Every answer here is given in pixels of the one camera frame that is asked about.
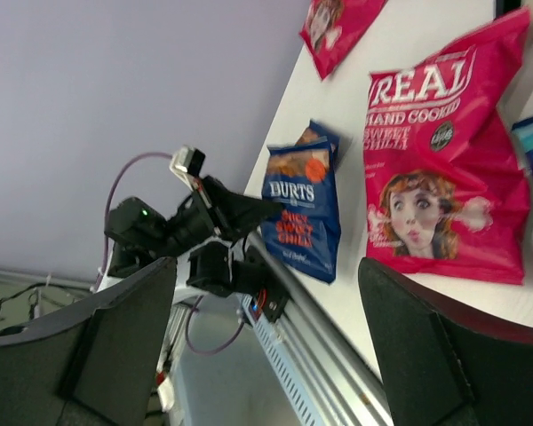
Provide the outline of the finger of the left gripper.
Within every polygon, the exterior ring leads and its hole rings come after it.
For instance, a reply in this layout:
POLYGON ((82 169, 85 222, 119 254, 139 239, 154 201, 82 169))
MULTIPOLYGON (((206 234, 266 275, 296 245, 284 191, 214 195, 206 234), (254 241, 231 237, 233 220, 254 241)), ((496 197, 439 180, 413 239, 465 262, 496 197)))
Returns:
POLYGON ((212 207, 221 238, 242 238, 283 210, 278 201, 234 193, 216 178, 212 180, 212 207))

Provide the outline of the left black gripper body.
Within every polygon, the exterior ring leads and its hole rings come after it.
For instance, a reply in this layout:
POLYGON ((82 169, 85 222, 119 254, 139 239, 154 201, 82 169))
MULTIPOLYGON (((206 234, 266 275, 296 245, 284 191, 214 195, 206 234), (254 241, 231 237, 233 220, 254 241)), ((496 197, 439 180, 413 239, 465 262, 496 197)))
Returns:
POLYGON ((219 228, 217 214, 205 205, 199 192, 193 191, 166 222, 163 253, 181 256, 215 235, 216 228, 219 228))

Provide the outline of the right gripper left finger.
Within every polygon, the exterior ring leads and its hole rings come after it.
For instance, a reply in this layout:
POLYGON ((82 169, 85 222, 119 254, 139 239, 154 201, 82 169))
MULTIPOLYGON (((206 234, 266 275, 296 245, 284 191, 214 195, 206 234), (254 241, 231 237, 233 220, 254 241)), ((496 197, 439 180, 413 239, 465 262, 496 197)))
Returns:
POLYGON ((0 331, 0 425, 141 425, 177 279, 161 258, 0 331))

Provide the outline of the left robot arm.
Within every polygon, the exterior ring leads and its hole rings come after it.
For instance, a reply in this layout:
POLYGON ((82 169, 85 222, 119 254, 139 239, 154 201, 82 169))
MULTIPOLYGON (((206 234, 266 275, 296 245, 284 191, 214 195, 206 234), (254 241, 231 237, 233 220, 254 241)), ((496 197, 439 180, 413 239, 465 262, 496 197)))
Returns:
POLYGON ((107 211, 104 234, 114 243, 105 278, 126 278, 161 257, 186 255, 189 288, 227 298, 250 296, 252 318, 271 323, 289 300, 259 252, 251 232, 282 211, 280 203, 234 193, 211 176, 195 177, 174 216, 166 218, 138 197, 107 211))

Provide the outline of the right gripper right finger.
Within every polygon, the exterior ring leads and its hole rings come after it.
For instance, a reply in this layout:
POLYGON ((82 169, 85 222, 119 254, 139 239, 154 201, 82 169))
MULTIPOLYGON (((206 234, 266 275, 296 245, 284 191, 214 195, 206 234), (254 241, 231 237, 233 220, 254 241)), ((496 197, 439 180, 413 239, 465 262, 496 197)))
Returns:
POLYGON ((358 282, 396 425, 533 425, 533 327, 363 258, 358 282))

